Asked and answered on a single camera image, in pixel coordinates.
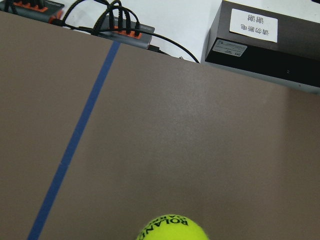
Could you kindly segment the yellow Roland Garros tennis ball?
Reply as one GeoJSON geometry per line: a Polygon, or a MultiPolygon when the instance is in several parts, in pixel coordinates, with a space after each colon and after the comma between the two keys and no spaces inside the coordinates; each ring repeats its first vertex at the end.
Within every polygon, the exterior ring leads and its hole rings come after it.
{"type": "Polygon", "coordinates": [[[190,218],[165,214],[148,222],[136,240],[209,240],[203,228],[190,218]]]}

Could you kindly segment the near grey USB hub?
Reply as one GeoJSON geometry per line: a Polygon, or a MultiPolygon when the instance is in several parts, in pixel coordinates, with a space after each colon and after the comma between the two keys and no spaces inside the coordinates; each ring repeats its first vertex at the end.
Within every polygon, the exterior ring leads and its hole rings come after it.
{"type": "MultiPolygon", "coordinates": [[[[118,18],[114,17],[114,27],[118,29],[118,18]]],[[[107,15],[102,23],[101,30],[109,29],[109,16],[107,15]]],[[[134,29],[136,26],[135,21],[131,21],[130,28],[134,29]]],[[[140,30],[142,32],[154,33],[155,28],[149,25],[140,24],[140,30]]],[[[127,34],[126,30],[122,31],[101,31],[98,33],[98,37],[106,38],[109,40],[117,41],[123,44],[131,45],[134,47],[147,49],[151,43],[152,35],[140,32],[139,35],[135,35],[135,31],[131,31],[127,34]]]]}

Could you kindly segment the grey usb hub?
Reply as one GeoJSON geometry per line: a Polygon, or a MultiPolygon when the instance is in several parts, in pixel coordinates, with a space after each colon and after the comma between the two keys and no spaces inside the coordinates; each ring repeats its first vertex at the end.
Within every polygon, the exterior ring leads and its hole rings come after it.
{"type": "Polygon", "coordinates": [[[60,19],[63,13],[63,3],[52,0],[1,0],[0,10],[28,19],[51,23],[60,19]]]}
{"type": "MultiPolygon", "coordinates": [[[[114,17],[114,27],[118,29],[118,18],[114,17]]],[[[109,16],[107,15],[102,23],[101,30],[109,29],[109,16]]],[[[136,26],[135,21],[131,21],[130,28],[134,29],[136,26]]],[[[140,30],[142,32],[154,33],[155,28],[149,25],[140,24],[140,30]]],[[[101,31],[98,33],[98,37],[106,38],[109,40],[117,41],[123,44],[131,45],[134,47],[147,49],[151,43],[152,35],[140,32],[139,35],[135,35],[135,31],[131,31],[127,34],[126,30],[122,31],[101,31]]]]}

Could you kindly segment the black mini computer box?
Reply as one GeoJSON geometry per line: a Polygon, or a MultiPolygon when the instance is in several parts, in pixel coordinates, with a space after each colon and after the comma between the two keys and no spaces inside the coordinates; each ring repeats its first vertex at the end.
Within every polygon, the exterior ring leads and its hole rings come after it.
{"type": "Polygon", "coordinates": [[[319,94],[320,25],[224,0],[204,60],[319,94]]]}

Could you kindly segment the far grey USB hub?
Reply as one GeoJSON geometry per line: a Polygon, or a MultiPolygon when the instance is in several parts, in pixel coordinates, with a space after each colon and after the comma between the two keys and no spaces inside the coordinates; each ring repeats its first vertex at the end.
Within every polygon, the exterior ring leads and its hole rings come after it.
{"type": "Polygon", "coordinates": [[[0,10],[28,19],[51,23],[60,19],[63,13],[63,3],[52,0],[1,0],[0,10]]]}

